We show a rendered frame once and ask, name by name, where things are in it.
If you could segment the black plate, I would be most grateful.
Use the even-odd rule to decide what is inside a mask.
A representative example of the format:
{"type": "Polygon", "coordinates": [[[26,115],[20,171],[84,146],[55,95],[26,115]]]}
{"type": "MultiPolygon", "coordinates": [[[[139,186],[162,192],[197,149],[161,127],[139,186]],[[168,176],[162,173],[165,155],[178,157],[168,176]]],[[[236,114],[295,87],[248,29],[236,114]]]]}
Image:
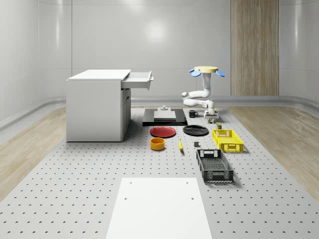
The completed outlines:
{"type": "Polygon", "coordinates": [[[205,136],[209,134],[209,130],[201,125],[187,125],[183,128],[183,132],[191,136],[205,136]]]}

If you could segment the yellow basket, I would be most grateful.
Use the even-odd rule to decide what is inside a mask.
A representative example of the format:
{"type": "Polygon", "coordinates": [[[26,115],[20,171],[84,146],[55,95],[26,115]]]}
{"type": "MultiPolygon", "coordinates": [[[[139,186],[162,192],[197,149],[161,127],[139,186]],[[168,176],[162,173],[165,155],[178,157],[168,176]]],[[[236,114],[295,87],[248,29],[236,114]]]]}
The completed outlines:
{"type": "Polygon", "coordinates": [[[214,129],[212,137],[218,149],[224,152],[243,152],[243,141],[232,129],[214,129]]]}

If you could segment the drone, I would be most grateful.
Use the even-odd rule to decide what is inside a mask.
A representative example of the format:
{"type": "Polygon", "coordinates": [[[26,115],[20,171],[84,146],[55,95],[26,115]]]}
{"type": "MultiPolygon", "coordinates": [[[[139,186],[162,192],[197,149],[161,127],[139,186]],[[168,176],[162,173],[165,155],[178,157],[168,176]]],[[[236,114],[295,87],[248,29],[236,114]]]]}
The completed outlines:
{"type": "Polygon", "coordinates": [[[189,70],[189,72],[191,73],[193,77],[197,77],[201,75],[202,73],[216,73],[220,77],[225,77],[225,73],[218,70],[217,67],[213,67],[213,66],[197,66],[189,70]]]}

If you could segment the red plate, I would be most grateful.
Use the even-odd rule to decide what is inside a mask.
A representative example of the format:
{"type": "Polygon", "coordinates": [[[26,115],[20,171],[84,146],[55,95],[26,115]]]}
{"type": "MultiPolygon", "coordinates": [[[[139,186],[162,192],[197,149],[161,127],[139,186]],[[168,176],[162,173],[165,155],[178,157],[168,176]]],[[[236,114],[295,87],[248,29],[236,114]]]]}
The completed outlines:
{"type": "Polygon", "coordinates": [[[154,137],[168,138],[175,136],[176,131],[174,128],[169,126],[157,126],[151,128],[150,134],[154,137]]]}

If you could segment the yellow bowl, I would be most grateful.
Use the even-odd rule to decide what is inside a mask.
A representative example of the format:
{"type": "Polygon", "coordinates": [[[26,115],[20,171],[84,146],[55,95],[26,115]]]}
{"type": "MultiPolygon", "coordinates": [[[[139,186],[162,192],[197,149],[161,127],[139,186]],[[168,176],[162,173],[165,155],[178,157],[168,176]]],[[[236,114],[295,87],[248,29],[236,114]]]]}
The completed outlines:
{"type": "Polygon", "coordinates": [[[152,150],[160,151],[160,150],[163,150],[165,148],[165,140],[163,138],[160,138],[160,137],[152,138],[150,140],[150,144],[151,144],[152,150]]]}

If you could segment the dark grey basket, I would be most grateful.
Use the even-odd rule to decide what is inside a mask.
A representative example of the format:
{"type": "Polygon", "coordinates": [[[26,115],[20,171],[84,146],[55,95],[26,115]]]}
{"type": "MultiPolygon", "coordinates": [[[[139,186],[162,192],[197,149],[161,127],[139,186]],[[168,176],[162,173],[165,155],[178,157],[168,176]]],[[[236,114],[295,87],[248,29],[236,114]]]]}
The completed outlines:
{"type": "Polygon", "coordinates": [[[204,181],[233,181],[233,168],[222,150],[198,149],[196,157],[204,181]]]}

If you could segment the white drawer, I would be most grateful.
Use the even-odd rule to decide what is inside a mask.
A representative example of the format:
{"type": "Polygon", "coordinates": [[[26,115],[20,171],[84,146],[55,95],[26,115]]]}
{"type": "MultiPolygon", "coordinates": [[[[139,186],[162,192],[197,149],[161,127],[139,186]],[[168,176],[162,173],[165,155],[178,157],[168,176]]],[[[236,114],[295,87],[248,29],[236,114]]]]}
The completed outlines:
{"type": "Polygon", "coordinates": [[[130,72],[121,82],[121,88],[146,88],[149,90],[153,80],[152,72],[130,72]]]}

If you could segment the white board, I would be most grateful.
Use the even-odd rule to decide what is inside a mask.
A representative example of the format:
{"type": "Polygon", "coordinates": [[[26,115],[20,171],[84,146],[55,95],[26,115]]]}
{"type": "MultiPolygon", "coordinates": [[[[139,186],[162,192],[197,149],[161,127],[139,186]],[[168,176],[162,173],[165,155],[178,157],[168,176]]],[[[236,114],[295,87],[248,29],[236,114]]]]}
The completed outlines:
{"type": "Polygon", "coordinates": [[[106,239],[212,239],[196,178],[123,178],[106,239]]]}

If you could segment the white cabinet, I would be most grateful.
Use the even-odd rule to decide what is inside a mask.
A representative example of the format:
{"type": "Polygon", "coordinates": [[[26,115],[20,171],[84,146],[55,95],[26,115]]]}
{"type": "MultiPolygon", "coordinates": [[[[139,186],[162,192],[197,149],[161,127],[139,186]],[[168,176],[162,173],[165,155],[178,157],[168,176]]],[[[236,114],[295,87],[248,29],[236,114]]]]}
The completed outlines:
{"type": "Polygon", "coordinates": [[[130,70],[87,70],[66,81],[66,140],[122,141],[121,82],[130,70]]]}

